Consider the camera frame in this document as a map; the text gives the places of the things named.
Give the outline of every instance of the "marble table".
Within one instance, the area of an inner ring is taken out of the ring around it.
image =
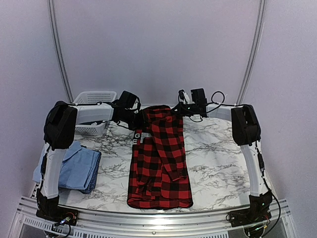
[[[194,205],[166,211],[129,207],[126,200],[133,134],[133,131],[111,122],[103,136],[76,135],[75,140],[82,145],[102,153],[97,185],[91,194],[61,189],[59,203],[129,213],[204,211],[249,203],[250,181],[246,162],[232,139],[231,123],[210,118],[195,123],[184,118],[186,162]]]

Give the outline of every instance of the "folded blue shirt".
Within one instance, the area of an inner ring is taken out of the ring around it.
[[[33,181],[41,181],[41,164],[44,148],[38,166],[33,172]],[[59,187],[77,189],[90,193],[95,188],[101,153],[89,150],[78,141],[72,143],[66,151],[59,175]]]

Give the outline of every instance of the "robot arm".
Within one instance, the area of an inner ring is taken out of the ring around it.
[[[67,104],[57,102],[49,112],[44,126],[45,156],[41,165],[42,181],[37,190],[37,216],[61,222],[67,214],[74,214],[69,221],[75,225],[78,211],[58,206],[58,180],[60,168],[66,149],[72,144],[75,126],[91,121],[124,121],[130,130],[139,127],[144,119],[137,96],[124,91],[118,100],[112,103],[97,103],[95,105]]]
[[[260,222],[271,218],[269,205],[272,202],[272,191],[265,180],[265,167],[261,152],[261,128],[251,105],[208,104],[203,89],[191,90],[192,101],[184,90],[179,91],[179,102],[173,109],[182,116],[200,115],[219,118],[232,123],[232,137],[245,157],[250,179],[250,208],[229,212],[228,221],[232,227]]]

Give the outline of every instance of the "red plaid shirt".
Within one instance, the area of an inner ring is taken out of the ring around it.
[[[134,134],[127,203],[140,209],[191,207],[183,118],[168,106],[143,111],[149,125]]]

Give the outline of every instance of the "white laundry basket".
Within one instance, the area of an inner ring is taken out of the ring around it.
[[[87,91],[80,93],[74,100],[78,104],[94,104],[98,102],[112,102],[117,97],[116,92],[112,91]],[[93,125],[76,125],[75,134],[80,135],[102,135],[105,132],[105,127],[109,122]]]

